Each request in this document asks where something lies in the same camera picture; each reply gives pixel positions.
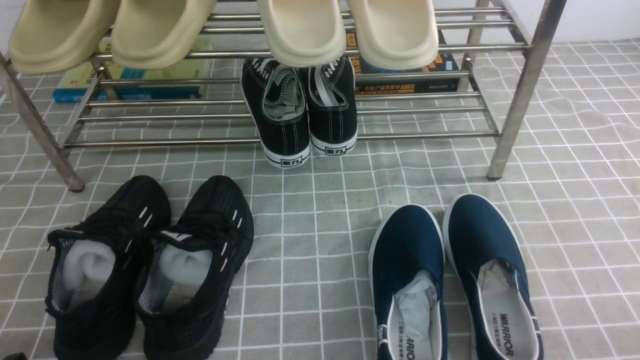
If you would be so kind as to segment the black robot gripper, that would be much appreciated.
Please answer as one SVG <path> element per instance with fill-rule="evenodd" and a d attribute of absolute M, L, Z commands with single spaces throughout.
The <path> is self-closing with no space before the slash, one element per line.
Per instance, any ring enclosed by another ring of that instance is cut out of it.
<path fill-rule="evenodd" d="M 2 360 L 27 360 L 26 354 L 23 352 L 17 352 L 9 354 L 2 358 Z"/>

